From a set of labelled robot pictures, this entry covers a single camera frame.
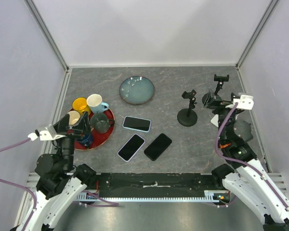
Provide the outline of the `black phone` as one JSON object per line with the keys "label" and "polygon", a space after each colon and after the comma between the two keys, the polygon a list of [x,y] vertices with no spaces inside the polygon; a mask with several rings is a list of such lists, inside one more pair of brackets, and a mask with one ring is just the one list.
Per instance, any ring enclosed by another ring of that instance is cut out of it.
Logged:
{"label": "black phone", "polygon": [[172,140],[164,133],[161,133],[144,150],[144,154],[151,161],[156,161],[171,144]]}

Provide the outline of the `light blue phone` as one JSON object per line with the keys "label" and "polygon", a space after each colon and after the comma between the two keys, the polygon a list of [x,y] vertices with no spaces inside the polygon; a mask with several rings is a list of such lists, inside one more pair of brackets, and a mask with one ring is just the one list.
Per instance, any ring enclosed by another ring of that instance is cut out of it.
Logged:
{"label": "light blue phone", "polygon": [[122,127],[134,131],[149,132],[151,123],[152,122],[149,119],[126,116],[124,118]]}

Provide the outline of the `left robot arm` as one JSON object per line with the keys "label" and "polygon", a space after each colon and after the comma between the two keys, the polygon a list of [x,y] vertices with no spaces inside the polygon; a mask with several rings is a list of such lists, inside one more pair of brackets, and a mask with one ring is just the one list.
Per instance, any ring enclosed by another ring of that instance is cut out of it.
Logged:
{"label": "left robot arm", "polygon": [[76,196],[96,184],[96,172],[86,164],[74,167],[75,140],[90,134],[89,114],[83,113],[73,125],[66,114],[56,124],[38,128],[31,140],[51,141],[55,154],[42,154],[35,172],[39,176],[33,204],[15,231],[52,231]]}

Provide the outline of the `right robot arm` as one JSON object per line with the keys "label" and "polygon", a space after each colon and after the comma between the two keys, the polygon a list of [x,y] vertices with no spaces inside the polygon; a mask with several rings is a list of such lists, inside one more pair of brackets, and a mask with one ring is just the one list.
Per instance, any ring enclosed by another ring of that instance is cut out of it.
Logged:
{"label": "right robot arm", "polygon": [[289,199],[262,167],[248,142],[251,125],[236,116],[254,106],[253,96],[232,93],[222,100],[212,90],[203,97],[203,106],[212,110],[218,132],[217,155],[226,161],[212,171],[215,189],[227,189],[239,198],[260,220],[265,231],[289,231]]}

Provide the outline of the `black phone stand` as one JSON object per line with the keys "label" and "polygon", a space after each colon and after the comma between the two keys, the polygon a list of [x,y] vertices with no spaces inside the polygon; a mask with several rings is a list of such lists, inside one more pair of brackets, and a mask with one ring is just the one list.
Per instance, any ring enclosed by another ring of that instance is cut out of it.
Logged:
{"label": "black phone stand", "polygon": [[218,95],[218,92],[223,88],[224,82],[229,81],[229,75],[226,76],[217,76],[216,74],[214,75],[214,81],[217,82],[217,86],[214,92],[215,95]]}
{"label": "black phone stand", "polygon": [[195,97],[196,93],[197,92],[195,90],[191,90],[190,92],[184,91],[182,94],[183,99],[189,99],[189,107],[178,112],[177,120],[185,127],[191,127],[197,122],[197,114],[193,110],[197,104]]}

